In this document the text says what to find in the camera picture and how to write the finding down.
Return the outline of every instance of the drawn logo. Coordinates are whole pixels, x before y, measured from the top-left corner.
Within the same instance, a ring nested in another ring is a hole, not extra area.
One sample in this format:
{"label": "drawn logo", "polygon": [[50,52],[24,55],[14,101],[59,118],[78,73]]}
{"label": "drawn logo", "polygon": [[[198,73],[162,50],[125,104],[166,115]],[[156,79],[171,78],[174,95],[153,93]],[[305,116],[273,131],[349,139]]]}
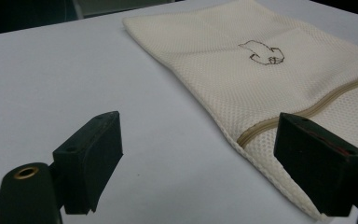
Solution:
{"label": "drawn logo", "polygon": [[264,65],[278,64],[282,63],[284,59],[283,53],[280,49],[270,48],[269,46],[255,40],[249,40],[239,46],[250,50],[252,54],[249,58],[257,63],[262,63]]}

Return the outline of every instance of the brass insert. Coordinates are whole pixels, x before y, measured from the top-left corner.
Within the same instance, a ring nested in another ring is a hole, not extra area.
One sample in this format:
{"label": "brass insert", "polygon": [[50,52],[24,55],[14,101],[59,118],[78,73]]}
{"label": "brass insert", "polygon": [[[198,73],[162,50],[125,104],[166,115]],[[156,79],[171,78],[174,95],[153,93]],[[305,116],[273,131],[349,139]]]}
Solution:
{"label": "brass insert", "polygon": [[14,174],[15,179],[26,179],[33,175],[35,175],[39,169],[34,166],[26,167],[21,170],[19,170],[16,174]]}

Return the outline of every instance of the white table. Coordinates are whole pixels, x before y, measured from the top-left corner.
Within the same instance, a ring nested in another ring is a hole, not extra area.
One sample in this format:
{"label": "white table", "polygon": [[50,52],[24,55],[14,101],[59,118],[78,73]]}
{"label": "white table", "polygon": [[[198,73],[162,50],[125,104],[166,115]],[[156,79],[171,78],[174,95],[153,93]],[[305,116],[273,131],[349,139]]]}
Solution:
{"label": "white table", "polygon": [[[235,152],[121,23],[225,2],[186,0],[0,35],[0,182],[25,163],[51,164],[78,128],[118,110],[124,156],[97,212],[63,215],[64,223],[316,223]],[[258,2],[358,45],[358,15],[306,0]],[[354,209],[332,223],[356,218]]]}

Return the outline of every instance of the bag zipper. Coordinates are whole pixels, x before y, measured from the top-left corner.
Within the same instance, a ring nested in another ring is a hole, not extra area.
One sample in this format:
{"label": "bag zipper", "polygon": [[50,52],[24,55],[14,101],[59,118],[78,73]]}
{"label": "bag zipper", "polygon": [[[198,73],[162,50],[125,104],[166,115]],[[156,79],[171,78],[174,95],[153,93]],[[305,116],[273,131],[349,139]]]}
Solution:
{"label": "bag zipper", "polygon": [[[333,101],[335,101],[340,95],[344,94],[347,91],[354,90],[356,88],[358,88],[358,79],[330,91],[315,105],[312,105],[311,107],[296,112],[294,114],[309,119],[310,117],[315,116],[317,113],[325,109],[328,105],[330,105]],[[259,134],[269,129],[278,127],[278,122],[279,122],[279,116],[272,119],[266,119],[258,122],[257,124],[255,124],[248,130],[243,132],[241,136],[238,138],[237,143],[242,148],[245,148],[246,145]]]}

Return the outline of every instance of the fabric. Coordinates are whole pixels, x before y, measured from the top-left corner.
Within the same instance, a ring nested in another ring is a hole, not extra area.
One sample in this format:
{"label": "fabric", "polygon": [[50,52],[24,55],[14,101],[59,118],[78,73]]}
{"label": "fabric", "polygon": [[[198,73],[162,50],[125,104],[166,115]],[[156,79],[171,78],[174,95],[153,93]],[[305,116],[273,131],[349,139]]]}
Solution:
{"label": "fabric", "polygon": [[281,112],[303,113],[358,147],[357,46],[253,0],[123,22],[243,157],[303,211],[324,218],[273,156],[276,122],[254,130]]}

